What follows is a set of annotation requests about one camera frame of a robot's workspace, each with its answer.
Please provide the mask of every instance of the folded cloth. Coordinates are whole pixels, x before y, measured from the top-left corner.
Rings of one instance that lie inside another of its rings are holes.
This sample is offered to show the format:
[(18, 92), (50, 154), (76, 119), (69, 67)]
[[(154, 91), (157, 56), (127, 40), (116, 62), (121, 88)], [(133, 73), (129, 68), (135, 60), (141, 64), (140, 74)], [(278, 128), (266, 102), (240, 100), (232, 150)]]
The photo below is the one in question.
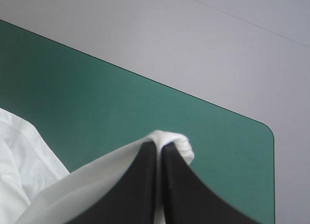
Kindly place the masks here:
[(164, 224), (161, 148), (174, 142), (188, 164), (194, 158), (186, 136), (156, 130), (69, 174), (36, 129), (5, 110), (0, 110), (0, 136), (0, 224), (64, 224), (77, 217), (120, 180), (141, 144), (149, 141), (157, 147), (154, 223)]
[(69, 172), (36, 128), (0, 109), (0, 224), (12, 224), (38, 193)]

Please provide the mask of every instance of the crease line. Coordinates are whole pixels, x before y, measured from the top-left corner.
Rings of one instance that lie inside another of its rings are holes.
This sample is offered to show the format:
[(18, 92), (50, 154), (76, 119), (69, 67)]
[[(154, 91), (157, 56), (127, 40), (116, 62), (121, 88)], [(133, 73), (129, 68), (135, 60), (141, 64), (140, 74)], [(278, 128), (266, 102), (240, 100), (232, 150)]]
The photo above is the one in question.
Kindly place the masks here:
[(248, 24), (250, 24), (250, 25), (253, 25), (253, 26), (257, 27), (257, 28), (263, 29), (263, 30), (265, 30), (265, 31), (267, 31), (267, 32), (273, 33), (273, 34), (275, 34), (275, 35), (277, 35), (277, 36), (280, 36), (280, 37), (282, 37), (282, 38), (285, 38), (285, 39), (287, 39), (287, 40), (289, 40), (289, 41), (293, 41), (293, 42), (295, 42), (295, 43), (297, 43), (297, 44), (300, 44), (300, 45), (302, 45), (302, 46), (305, 46), (305, 47), (307, 47), (307, 48), (310, 48), (309, 46), (307, 46), (307, 45), (305, 45), (305, 44), (303, 44), (303, 43), (300, 43), (300, 42), (298, 42), (298, 41), (296, 41), (296, 40), (293, 40), (293, 39), (291, 39), (291, 38), (288, 38), (288, 37), (286, 37), (286, 36), (283, 36), (283, 35), (281, 35), (281, 34), (279, 34), (279, 33), (276, 33), (276, 32), (273, 32), (273, 31), (271, 31), (271, 30), (268, 30), (268, 29), (266, 29), (266, 28), (264, 28), (264, 27), (261, 27), (261, 26), (259, 26), (259, 25), (257, 25), (257, 24), (251, 23), (251, 22), (249, 22), (249, 21), (247, 21), (247, 20), (245, 20), (245, 19), (242, 19), (242, 18), (240, 18), (240, 17), (237, 17), (237, 16), (235, 16), (235, 15), (233, 15), (233, 14), (230, 14), (230, 13), (228, 13), (228, 12), (222, 11), (222, 10), (216, 8), (216, 7), (210, 6), (210, 5), (208, 5), (208, 4), (206, 4), (206, 3), (203, 3), (203, 2), (201, 2), (201, 1), (199, 1), (199, 0), (192, 0), (192, 1), (198, 2), (198, 3), (200, 3), (200, 4), (204, 5), (204, 6), (207, 6), (207, 7), (209, 7), (209, 8), (212, 8), (212, 9), (216, 10), (216, 11), (219, 11), (219, 12), (222, 12), (222, 13), (227, 14), (227, 15), (229, 15), (229, 16), (232, 16), (232, 17), (234, 17), (234, 18), (237, 18), (237, 19), (239, 19), (239, 20), (241, 20), (241, 21), (243, 21), (243, 22), (245, 22), (245, 23), (248, 23)]

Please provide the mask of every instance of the white fabric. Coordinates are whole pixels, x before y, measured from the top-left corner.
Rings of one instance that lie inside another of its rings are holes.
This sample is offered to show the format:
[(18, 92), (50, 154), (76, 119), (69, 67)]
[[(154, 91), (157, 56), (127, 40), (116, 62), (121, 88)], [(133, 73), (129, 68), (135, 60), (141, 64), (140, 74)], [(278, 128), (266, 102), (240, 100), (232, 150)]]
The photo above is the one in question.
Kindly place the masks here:
[(0, 109), (0, 224), (12, 224), (37, 194), (69, 172), (29, 122)]
[(164, 224), (161, 148), (174, 142), (187, 163), (194, 158), (187, 137), (156, 130), (69, 174), (29, 122), (2, 109), (0, 141), (0, 224), (66, 223), (118, 182), (147, 141), (157, 147), (155, 224)]

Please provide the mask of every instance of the green tabletop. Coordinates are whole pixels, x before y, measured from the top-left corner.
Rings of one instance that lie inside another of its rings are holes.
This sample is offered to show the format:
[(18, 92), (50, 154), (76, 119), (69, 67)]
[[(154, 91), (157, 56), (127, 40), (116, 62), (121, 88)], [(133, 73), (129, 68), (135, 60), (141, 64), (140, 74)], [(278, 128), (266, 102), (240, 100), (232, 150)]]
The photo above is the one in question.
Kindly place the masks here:
[(30, 121), (69, 171), (155, 129), (182, 133), (210, 189), (274, 223), (274, 137), (260, 122), (4, 21), (0, 108)]

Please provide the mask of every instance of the gray wall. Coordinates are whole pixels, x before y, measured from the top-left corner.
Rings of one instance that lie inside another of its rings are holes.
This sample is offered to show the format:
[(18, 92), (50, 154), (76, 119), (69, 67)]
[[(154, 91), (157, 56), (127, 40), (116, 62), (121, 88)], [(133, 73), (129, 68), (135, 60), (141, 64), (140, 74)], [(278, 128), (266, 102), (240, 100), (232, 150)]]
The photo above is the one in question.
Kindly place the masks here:
[(267, 124), (276, 219), (310, 223), (309, 0), (0, 0), (0, 19)]

